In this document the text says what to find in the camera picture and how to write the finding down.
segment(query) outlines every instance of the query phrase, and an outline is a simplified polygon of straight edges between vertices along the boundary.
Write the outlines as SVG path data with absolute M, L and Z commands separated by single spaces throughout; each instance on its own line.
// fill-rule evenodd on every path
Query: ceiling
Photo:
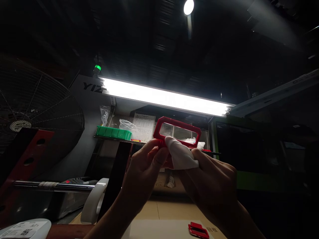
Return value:
M 1 51 L 233 104 L 317 68 L 316 3 L 194 2 L 190 39 L 183 0 L 2 1 Z

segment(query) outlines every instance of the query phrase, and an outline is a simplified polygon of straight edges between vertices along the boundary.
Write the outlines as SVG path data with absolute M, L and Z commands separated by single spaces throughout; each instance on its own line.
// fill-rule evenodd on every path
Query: fan hub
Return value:
M 31 128 L 31 123 L 26 120 L 17 120 L 10 124 L 9 128 L 14 132 L 20 132 L 22 128 Z

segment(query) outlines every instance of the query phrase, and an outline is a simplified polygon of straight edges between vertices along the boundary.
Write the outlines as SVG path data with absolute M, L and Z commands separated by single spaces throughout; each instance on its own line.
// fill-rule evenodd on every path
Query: left hand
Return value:
M 118 200 L 124 199 L 135 214 L 139 213 L 153 191 L 159 170 L 169 151 L 158 149 L 161 141 L 153 139 L 132 156 Z

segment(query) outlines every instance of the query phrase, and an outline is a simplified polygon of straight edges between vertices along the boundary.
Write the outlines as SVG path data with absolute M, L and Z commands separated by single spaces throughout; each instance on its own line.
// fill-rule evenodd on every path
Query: tape roll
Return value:
M 100 213 L 101 205 L 104 198 L 104 193 L 107 187 L 109 179 L 102 178 L 96 183 L 91 193 L 87 197 L 81 213 L 81 223 L 94 224 L 97 221 L 97 217 Z

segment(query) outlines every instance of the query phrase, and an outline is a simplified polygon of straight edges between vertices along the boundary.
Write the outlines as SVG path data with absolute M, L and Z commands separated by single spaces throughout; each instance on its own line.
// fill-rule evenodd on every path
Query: green plastic bin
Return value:
M 110 127 L 97 126 L 97 136 L 119 138 L 124 140 L 131 140 L 132 132 L 124 129 L 116 129 Z

